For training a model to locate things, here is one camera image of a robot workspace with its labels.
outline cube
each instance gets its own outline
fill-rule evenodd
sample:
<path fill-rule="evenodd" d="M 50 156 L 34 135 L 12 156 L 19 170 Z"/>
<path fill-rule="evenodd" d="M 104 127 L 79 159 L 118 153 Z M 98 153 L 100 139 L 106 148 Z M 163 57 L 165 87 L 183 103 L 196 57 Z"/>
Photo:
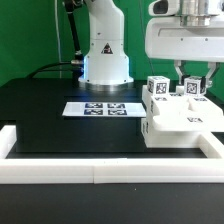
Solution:
<path fill-rule="evenodd" d="M 152 96 L 164 96 L 169 93 L 170 79 L 163 76 L 149 76 L 147 89 Z"/>
<path fill-rule="evenodd" d="M 205 77 L 191 76 L 184 80 L 184 95 L 199 97 L 206 94 Z"/>

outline green backdrop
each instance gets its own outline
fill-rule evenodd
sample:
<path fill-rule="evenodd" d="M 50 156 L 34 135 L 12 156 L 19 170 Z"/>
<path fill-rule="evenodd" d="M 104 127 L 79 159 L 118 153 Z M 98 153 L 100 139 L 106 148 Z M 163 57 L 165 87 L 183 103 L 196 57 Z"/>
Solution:
<path fill-rule="evenodd" d="M 125 14 L 125 52 L 130 58 L 130 75 L 137 80 L 146 80 L 152 74 L 149 59 L 144 51 L 144 30 L 150 17 L 148 5 L 152 0 L 114 0 Z M 10 79 L 25 77 L 36 68 L 58 62 L 54 0 L 3 1 L 0 6 L 0 85 Z M 58 0 L 58 17 L 61 36 L 62 60 L 73 58 L 73 45 L 67 15 Z M 81 48 L 89 49 L 88 10 L 82 7 L 75 11 Z M 156 75 L 177 79 L 173 61 L 152 60 Z M 205 75 L 207 64 L 189 62 L 187 71 L 192 75 Z M 58 73 L 45 74 L 59 77 Z M 224 66 L 214 79 L 211 91 L 224 100 Z"/>

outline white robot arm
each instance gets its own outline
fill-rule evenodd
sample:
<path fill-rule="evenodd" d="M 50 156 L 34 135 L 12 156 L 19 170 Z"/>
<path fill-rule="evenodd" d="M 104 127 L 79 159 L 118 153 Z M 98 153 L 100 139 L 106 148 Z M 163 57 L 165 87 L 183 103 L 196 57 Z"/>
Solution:
<path fill-rule="evenodd" d="M 78 35 L 71 13 L 84 3 L 90 19 L 90 51 L 84 57 L 84 73 L 79 86 L 99 91 L 115 91 L 132 86 L 129 77 L 129 58 L 124 53 L 124 15 L 113 0 L 64 0 L 72 21 L 74 43 Z M 76 58 L 81 54 L 75 44 Z"/>

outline white foam frame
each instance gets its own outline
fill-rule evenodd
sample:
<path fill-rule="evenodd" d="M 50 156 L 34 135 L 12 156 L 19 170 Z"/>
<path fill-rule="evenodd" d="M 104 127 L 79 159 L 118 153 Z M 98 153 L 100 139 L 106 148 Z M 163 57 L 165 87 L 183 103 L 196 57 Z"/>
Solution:
<path fill-rule="evenodd" d="M 211 133 L 200 136 L 207 159 L 6 159 L 16 127 L 0 131 L 0 183 L 221 183 L 224 146 Z"/>

